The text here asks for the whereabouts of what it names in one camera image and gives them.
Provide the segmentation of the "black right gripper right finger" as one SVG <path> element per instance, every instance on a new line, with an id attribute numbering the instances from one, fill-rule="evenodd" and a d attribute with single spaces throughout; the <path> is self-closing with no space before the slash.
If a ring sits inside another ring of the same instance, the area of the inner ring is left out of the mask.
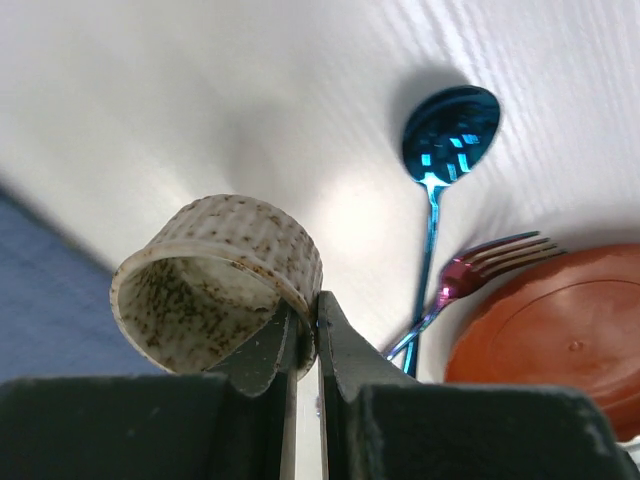
<path id="1" fill-rule="evenodd" d="M 327 479 L 635 479 L 602 412 L 554 386 L 422 384 L 319 295 Z"/>

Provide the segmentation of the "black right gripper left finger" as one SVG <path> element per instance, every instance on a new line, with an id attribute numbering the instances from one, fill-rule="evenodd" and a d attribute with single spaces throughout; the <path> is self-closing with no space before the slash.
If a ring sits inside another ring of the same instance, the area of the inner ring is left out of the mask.
<path id="1" fill-rule="evenodd" d="M 20 378 L 1 387 L 5 479 L 291 479 L 297 327 L 268 324 L 197 375 Z"/>

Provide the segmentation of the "speckled ceramic cup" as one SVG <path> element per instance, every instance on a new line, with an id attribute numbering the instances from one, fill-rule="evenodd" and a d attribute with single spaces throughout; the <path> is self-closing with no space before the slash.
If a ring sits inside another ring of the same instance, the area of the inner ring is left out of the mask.
<path id="1" fill-rule="evenodd" d="M 320 253 L 283 210 L 238 194 L 182 207 L 117 269 L 110 287 L 114 320 L 156 367 L 204 372 L 262 330 L 280 303 L 298 315 L 297 376 L 317 356 Z"/>

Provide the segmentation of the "blue cloth placemat gold print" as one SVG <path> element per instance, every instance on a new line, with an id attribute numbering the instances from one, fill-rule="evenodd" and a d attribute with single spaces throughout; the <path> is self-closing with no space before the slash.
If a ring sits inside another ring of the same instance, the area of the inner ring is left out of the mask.
<path id="1" fill-rule="evenodd" d="M 155 374 L 113 320 L 110 275 L 1 197 L 1 378 Z"/>

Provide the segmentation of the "orange plastic plate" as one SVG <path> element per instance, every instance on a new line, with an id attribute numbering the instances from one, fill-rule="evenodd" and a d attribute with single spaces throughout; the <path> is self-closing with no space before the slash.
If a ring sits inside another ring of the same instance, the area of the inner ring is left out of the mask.
<path id="1" fill-rule="evenodd" d="M 573 252 L 531 268 L 469 320 L 445 381 L 570 386 L 598 404 L 620 441 L 638 436 L 638 245 Z"/>

